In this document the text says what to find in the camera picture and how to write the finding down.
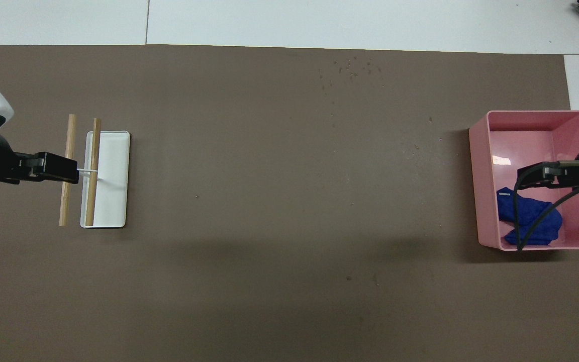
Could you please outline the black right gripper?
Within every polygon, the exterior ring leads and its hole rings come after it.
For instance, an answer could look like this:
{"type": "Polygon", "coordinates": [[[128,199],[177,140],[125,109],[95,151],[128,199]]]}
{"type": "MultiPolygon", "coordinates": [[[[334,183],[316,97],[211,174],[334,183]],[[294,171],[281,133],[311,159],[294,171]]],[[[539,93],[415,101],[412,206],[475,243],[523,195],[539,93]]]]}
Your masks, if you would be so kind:
{"type": "Polygon", "coordinates": [[[547,163],[544,178],[550,180],[550,189],[579,188],[579,160],[547,163]]]}

